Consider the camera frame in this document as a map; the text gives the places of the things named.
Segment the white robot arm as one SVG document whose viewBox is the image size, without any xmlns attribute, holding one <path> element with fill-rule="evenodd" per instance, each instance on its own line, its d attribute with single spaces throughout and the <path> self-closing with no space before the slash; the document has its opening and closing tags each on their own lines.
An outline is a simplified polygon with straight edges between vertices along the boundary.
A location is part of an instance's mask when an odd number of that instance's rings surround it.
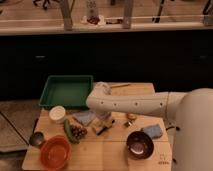
<svg viewBox="0 0 213 171">
<path fill-rule="evenodd" d="M 107 83 L 98 82 L 86 105 L 100 119 L 110 112 L 175 115 L 172 158 L 176 162 L 171 171 L 213 171 L 213 88 L 116 96 Z"/>
</svg>

